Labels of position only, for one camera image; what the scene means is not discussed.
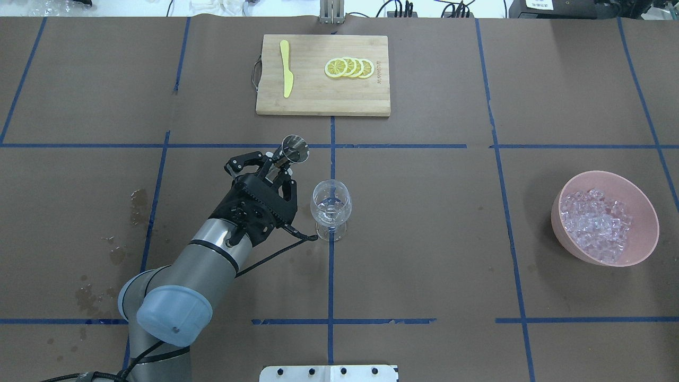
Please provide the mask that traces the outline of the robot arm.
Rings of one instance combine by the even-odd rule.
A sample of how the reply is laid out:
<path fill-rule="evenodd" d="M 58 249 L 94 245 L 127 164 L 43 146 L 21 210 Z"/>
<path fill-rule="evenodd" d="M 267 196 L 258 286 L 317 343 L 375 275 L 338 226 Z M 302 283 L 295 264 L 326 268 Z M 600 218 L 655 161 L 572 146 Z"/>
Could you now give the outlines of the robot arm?
<path fill-rule="evenodd" d="M 190 381 L 190 346 L 213 317 L 252 249 L 281 228 L 299 242 L 315 241 L 292 222 L 298 211 L 292 164 L 307 148 L 282 144 L 272 154 L 236 155 L 224 169 L 231 188 L 169 266 L 131 278 L 118 297 L 129 325 L 129 366 L 119 381 Z"/>

